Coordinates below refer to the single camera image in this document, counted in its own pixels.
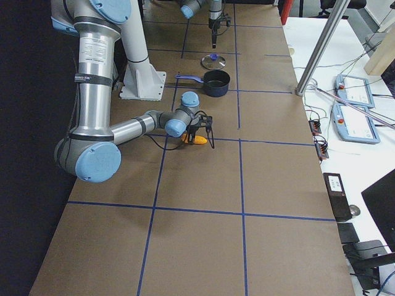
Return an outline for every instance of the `blue pot handle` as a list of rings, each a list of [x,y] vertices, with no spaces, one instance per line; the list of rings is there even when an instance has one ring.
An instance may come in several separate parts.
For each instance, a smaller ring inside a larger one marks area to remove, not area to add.
[[[177,74],[177,75],[175,75],[175,78],[176,78],[176,79],[191,79],[191,80],[194,80],[194,81],[196,81],[196,82],[198,82],[198,83],[203,83],[202,78],[197,77],[197,76],[180,75],[180,74]]]

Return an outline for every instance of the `white sticker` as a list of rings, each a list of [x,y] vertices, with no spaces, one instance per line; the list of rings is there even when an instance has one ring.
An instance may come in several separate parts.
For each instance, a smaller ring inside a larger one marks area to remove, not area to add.
[[[107,41],[90,37],[80,38],[80,63],[107,64]]]
[[[340,179],[337,176],[328,176],[329,179],[329,185],[331,186],[332,191],[338,191],[342,192],[341,190],[341,185],[340,185]]]

